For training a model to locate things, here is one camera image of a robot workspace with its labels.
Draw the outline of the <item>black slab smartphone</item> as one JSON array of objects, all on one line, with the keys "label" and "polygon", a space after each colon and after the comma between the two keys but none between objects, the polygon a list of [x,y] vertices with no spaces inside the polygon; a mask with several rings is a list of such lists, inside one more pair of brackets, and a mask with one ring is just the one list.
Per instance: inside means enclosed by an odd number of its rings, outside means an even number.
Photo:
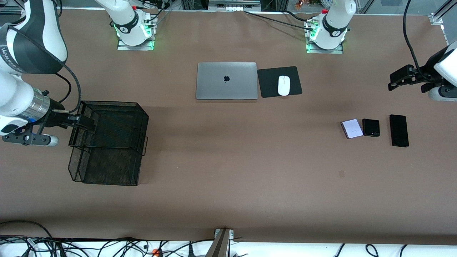
[{"label": "black slab smartphone", "polygon": [[391,145],[409,147],[407,119],[404,115],[390,115]]}]

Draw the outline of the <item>black flip phone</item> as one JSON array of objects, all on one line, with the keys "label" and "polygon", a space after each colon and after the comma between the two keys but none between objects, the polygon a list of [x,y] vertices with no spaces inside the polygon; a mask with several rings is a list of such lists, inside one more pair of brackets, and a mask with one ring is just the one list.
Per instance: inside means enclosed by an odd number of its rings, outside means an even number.
[{"label": "black flip phone", "polygon": [[364,136],[379,137],[380,136],[379,120],[362,119],[362,131],[363,131]]}]

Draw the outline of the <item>lavender flip phone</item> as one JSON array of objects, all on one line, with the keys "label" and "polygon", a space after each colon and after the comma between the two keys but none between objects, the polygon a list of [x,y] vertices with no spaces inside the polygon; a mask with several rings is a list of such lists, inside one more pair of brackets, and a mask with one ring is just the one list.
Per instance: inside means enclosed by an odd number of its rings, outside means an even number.
[{"label": "lavender flip phone", "polygon": [[362,128],[357,119],[351,119],[341,122],[341,126],[345,132],[347,139],[363,136]]}]

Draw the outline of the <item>white computer mouse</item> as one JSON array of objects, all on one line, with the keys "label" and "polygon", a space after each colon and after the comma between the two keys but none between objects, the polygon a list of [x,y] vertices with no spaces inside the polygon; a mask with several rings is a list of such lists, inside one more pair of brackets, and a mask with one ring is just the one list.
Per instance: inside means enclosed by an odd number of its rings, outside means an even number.
[{"label": "white computer mouse", "polygon": [[277,92],[279,96],[288,96],[291,88],[291,80],[287,75],[280,75],[278,78]]}]

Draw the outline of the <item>black mouse pad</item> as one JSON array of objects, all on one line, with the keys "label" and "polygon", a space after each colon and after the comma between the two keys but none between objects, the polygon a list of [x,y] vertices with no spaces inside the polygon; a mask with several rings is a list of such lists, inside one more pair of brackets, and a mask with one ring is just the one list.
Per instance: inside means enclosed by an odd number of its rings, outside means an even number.
[{"label": "black mouse pad", "polygon": [[257,75],[262,98],[279,97],[277,87],[280,75],[287,75],[291,80],[288,96],[301,95],[303,93],[298,70],[295,66],[261,69],[257,71]]}]

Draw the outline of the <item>silver closed laptop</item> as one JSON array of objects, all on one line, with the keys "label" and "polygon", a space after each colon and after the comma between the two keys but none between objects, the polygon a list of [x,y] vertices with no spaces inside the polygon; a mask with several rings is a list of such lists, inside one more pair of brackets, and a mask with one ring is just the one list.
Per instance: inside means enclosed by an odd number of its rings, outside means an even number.
[{"label": "silver closed laptop", "polygon": [[255,62],[201,62],[197,67],[197,100],[257,100]]}]

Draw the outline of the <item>aluminium frame post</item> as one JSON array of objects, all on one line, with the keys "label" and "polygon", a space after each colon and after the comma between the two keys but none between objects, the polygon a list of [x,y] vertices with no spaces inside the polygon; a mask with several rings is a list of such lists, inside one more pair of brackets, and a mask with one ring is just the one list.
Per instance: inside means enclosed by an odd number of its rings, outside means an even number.
[{"label": "aluminium frame post", "polygon": [[457,6],[457,0],[445,0],[444,3],[428,18],[431,25],[441,25],[443,23],[442,18],[446,15],[453,7]]}]

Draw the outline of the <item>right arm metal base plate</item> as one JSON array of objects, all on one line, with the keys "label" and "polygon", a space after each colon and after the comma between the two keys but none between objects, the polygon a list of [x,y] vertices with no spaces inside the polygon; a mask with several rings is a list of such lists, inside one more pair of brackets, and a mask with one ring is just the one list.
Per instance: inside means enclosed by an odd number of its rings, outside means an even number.
[{"label": "right arm metal base plate", "polygon": [[117,43],[119,51],[152,51],[154,50],[155,37],[120,35]]}]

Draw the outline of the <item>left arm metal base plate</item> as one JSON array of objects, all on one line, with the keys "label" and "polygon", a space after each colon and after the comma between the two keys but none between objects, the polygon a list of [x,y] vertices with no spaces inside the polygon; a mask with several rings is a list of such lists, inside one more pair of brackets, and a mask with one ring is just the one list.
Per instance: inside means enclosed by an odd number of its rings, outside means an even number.
[{"label": "left arm metal base plate", "polygon": [[340,43],[335,49],[322,49],[315,44],[315,42],[310,41],[306,43],[306,52],[313,54],[343,54],[344,49],[342,43]]}]

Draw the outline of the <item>grey metal table bracket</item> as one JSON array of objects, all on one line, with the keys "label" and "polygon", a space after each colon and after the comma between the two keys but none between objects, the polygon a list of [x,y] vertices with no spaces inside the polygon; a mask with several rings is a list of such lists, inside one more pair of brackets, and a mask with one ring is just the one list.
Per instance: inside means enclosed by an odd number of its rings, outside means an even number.
[{"label": "grey metal table bracket", "polygon": [[234,235],[232,229],[215,229],[215,239],[205,257],[230,257],[230,241]]}]

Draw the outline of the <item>grey metal frame rail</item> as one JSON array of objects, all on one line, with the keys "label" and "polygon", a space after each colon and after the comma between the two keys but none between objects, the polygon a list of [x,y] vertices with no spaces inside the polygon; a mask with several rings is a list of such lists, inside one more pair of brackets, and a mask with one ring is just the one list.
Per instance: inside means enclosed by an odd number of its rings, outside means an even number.
[{"label": "grey metal frame rail", "polygon": [[261,0],[208,0],[211,11],[261,11]]}]

